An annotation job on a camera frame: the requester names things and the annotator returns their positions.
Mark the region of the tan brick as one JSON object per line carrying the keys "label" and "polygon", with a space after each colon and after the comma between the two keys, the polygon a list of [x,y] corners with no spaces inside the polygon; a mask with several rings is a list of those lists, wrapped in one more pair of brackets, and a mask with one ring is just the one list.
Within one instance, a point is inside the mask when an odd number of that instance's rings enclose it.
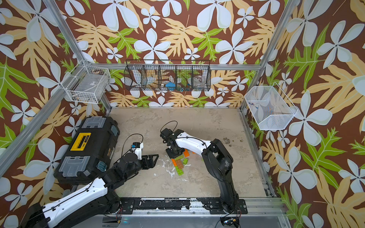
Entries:
{"label": "tan brick", "polygon": [[181,159],[178,159],[178,160],[175,160],[175,163],[176,163],[176,167],[180,170],[182,170],[184,168],[184,164],[183,162],[181,161]]}

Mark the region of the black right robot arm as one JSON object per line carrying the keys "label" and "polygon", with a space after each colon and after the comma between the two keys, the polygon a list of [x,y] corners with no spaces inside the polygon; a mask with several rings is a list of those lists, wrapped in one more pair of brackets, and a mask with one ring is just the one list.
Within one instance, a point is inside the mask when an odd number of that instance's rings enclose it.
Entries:
{"label": "black right robot arm", "polygon": [[176,159],[186,150],[202,157],[208,173],[218,182],[221,209],[227,213],[233,212],[239,196],[232,180],[233,157],[223,143],[218,139],[199,139],[180,129],[173,132],[165,128],[160,132],[160,137],[167,145],[166,152],[171,159]]}

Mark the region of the orange brick front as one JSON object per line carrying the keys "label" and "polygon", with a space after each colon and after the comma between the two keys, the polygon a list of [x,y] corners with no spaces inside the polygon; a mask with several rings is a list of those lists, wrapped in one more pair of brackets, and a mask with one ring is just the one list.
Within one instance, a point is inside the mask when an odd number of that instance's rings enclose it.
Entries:
{"label": "orange brick front", "polygon": [[171,159],[171,161],[172,161],[173,165],[176,167],[177,163],[176,163],[175,159]]}

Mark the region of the lime brick front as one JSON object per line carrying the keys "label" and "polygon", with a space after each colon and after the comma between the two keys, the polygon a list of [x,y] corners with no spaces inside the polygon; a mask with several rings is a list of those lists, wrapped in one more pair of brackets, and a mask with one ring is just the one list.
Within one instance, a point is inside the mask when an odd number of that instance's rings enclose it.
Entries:
{"label": "lime brick front", "polygon": [[175,170],[176,170],[176,172],[177,172],[178,176],[182,176],[182,175],[184,175],[183,170],[182,170],[182,169],[179,169],[177,166],[175,167]]}

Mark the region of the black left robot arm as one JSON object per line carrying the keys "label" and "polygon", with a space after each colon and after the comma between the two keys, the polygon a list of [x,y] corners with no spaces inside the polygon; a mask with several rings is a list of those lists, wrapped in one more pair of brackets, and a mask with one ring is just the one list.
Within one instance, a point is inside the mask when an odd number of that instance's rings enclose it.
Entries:
{"label": "black left robot arm", "polygon": [[154,168],[159,156],[134,153],[123,155],[112,168],[83,188],[44,206],[35,203],[24,215],[20,228],[71,228],[95,215],[122,209],[115,190],[140,170]]}

